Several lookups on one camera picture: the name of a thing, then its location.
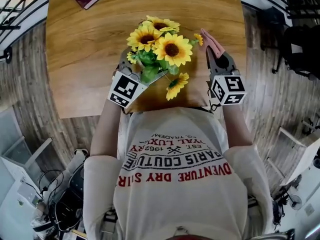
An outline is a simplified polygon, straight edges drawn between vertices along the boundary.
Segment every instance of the wood-grain floor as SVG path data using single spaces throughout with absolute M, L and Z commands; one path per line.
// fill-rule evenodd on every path
M 272 74 L 271 68 L 278 59 L 278 52 L 260 49 L 262 30 L 255 12 L 244 7 L 243 13 L 248 90 L 243 112 L 265 163 L 271 192 L 275 194 L 280 178 L 266 161 L 268 151 L 276 142 L 280 126 L 302 138 L 301 120 L 314 119 L 319 109 L 320 85 L 319 81 L 311 82 L 287 71 L 284 64 L 277 75 Z M 63 168 L 73 157 L 74 149 L 90 149 L 99 117 L 59 119 L 48 82 L 45 23 L 31 29 L 12 48 L 12 63 L 0 63 L 0 111 L 13 105 L 32 152 L 52 137 L 52 151 L 37 162 L 44 169 Z M 289 156 L 291 148 L 290 141 L 280 138 L 269 154 L 284 173 L 299 161 L 299 156 Z

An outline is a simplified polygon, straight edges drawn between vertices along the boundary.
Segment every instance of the sunflower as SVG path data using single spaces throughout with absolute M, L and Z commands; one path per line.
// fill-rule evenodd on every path
M 176 31 L 179 32 L 179 26 L 180 24 L 177 22 L 174 22 L 170 19 L 161 19 L 158 17 L 151 17 L 146 16 L 148 20 L 142 22 L 142 25 L 144 26 L 153 26 L 156 30 L 159 30 L 161 32 L 165 31 Z
M 174 79 L 170 84 L 169 87 L 166 89 L 166 99 L 169 101 L 175 97 L 177 97 L 177 94 L 180 92 L 180 89 L 185 87 L 185 85 L 188 83 L 189 75 L 188 73 L 180 73 L 179 77 Z
M 192 55 L 192 45 L 189 44 L 189 39 L 182 35 L 171 35 L 166 33 L 164 37 L 158 39 L 158 44 L 153 51 L 157 55 L 157 60 L 165 59 L 170 66 L 177 65 L 178 67 L 186 62 L 190 62 Z
M 127 39 L 128 46 L 131 46 L 133 49 L 138 47 L 139 51 L 145 49 L 146 52 L 149 52 L 151 50 L 151 45 L 161 36 L 161 34 L 162 32 L 156 30 L 152 26 L 139 26 Z
M 195 37 L 195 39 L 198 40 L 200 46 L 202 46 L 204 44 L 204 39 L 203 39 L 202 35 L 195 33 L 194 37 Z
M 137 59 L 136 59 L 136 54 L 135 53 L 132 53 L 131 51 L 130 52 L 128 52 L 128 54 L 127 54 L 127 59 L 128 59 L 128 61 L 132 64 L 136 64 L 136 62 L 137 62 Z

